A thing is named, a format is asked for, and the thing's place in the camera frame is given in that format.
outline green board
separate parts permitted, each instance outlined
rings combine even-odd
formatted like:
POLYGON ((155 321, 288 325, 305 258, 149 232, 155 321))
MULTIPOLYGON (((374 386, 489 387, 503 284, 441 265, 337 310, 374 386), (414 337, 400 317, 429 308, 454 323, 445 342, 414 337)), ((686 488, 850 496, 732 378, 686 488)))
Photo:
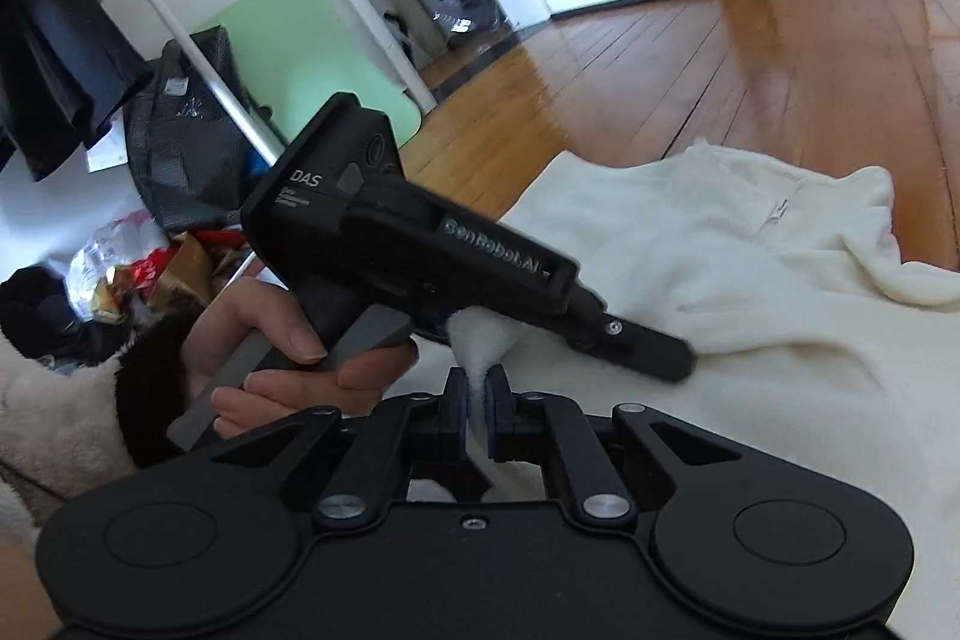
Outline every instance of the green board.
POLYGON ((421 113, 354 42, 330 0, 240 0, 200 30, 222 25, 240 78, 289 143, 335 92, 389 116, 397 145, 413 138, 421 113))

